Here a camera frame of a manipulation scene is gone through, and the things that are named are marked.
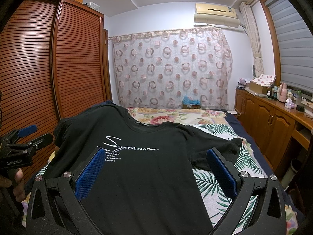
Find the person left hand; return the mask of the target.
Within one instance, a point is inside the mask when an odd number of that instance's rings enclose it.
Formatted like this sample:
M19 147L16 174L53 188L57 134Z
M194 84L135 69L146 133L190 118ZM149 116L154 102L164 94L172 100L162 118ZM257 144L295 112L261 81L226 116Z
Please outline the person left hand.
M17 202L22 202L26 198L25 190L24 190L24 178L23 178L23 171L20 168L14 177L14 182L12 182L10 179L1 176L1 188L10 188L12 185L14 185L13 188L13 194L15 197L15 200Z

